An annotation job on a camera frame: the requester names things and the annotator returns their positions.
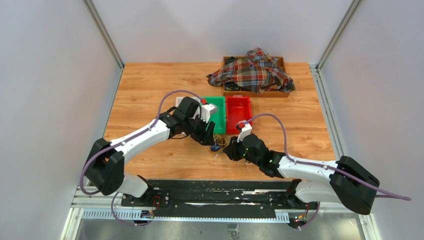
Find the white plastic bin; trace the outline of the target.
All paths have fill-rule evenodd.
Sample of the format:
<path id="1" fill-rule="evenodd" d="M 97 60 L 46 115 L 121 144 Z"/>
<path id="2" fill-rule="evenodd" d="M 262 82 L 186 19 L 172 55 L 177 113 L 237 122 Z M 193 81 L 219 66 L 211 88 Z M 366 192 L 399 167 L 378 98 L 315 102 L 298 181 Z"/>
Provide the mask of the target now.
<path id="1" fill-rule="evenodd" d="M 184 99 L 184 97 L 182 97 L 182 96 L 176 97 L 176 99 L 175 99 L 175 106 L 178 107 L 181 104 L 181 102 L 182 102 L 183 99 Z"/>

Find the red plastic bin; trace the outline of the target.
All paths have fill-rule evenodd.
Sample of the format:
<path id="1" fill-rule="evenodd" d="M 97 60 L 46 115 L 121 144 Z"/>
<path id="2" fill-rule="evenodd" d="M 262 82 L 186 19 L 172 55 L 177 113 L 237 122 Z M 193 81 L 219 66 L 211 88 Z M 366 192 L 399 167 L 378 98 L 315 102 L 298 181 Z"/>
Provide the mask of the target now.
<path id="1" fill-rule="evenodd" d="M 252 115 L 251 100 L 248 96 L 226 96 L 226 134 L 237 135 L 236 125 L 249 120 Z"/>

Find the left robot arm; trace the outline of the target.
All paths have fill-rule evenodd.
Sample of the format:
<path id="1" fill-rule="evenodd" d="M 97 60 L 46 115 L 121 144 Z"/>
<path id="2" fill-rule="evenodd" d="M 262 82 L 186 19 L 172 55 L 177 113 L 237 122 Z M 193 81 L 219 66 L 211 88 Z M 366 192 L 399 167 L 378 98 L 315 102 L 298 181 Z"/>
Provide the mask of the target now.
<path id="1" fill-rule="evenodd" d="M 142 176 L 125 173 L 125 165 L 148 148 L 180 134 L 200 145 L 211 146 L 216 125 L 211 116 L 217 111 L 215 104 L 203 98 L 184 97 L 178 106 L 159 112 L 149 124 L 126 136 L 111 141 L 96 140 L 81 177 L 87 178 L 105 196 L 122 193 L 132 196 L 142 207 L 149 206 L 153 201 L 152 186 Z"/>

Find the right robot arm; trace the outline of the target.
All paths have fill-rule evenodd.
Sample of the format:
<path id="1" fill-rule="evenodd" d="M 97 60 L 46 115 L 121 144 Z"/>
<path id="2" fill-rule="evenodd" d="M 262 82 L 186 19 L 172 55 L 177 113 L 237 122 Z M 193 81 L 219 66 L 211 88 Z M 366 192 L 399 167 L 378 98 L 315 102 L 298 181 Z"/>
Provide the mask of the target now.
<path id="1" fill-rule="evenodd" d="M 233 136 L 223 152 L 232 161 L 244 159 L 256 165 L 268 177 L 292 179 L 285 200 L 294 209 L 304 203 L 328 202 L 368 215 L 380 185 L 374 175 L 349 156 L 330 161 L 292 157 L 269 149 L 255 134 L 243 140 Z"/>

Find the green plastic bin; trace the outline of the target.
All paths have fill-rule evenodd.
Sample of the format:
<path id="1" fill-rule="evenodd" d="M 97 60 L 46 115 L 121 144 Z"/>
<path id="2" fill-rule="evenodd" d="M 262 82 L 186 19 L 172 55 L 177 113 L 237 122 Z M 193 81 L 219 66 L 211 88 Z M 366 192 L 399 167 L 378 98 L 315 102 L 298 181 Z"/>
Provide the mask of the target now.
<path id="1" fill-rule="evenodd" d="M 226 134 L 227 115 L 226 115 L 226 99 L 224 96 L 204 96 L 208 104 L 213 104 L 217 107 L 216 113 L 212 114 L 210 121 L 215 123 L 214 134 Z"/>

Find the plaid shirt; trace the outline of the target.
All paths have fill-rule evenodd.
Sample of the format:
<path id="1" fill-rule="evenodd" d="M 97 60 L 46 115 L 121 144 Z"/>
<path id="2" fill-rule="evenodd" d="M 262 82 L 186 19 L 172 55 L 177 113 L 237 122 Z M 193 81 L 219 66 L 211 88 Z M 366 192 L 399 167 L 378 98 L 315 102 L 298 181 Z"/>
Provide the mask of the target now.
<path id="1" fill-rule="evenodd" d="M 279 59 L 257 47 L 245 56 L 230 56 L 221 68 L 207 75 L 211 86 L 228 83 L 255 94 L 265 92 L 293 92 L 294 80 L 280 66 Z"/>

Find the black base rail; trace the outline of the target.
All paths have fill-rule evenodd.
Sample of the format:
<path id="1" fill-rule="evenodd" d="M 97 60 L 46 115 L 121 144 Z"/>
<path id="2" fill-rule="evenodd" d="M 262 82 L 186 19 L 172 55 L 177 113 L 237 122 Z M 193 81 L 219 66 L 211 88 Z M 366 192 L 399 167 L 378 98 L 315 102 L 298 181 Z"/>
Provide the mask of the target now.
<path id="1" fill-rule="evenodd" d="M 288 196 L 291 182 L 245 180 L 152 179 L 152 191 L 142 198 L 125 194 L 123 207 L 153 210 L 157 217 L 270 219 L 276 211 L 312 214 L 317 203 Z"/>

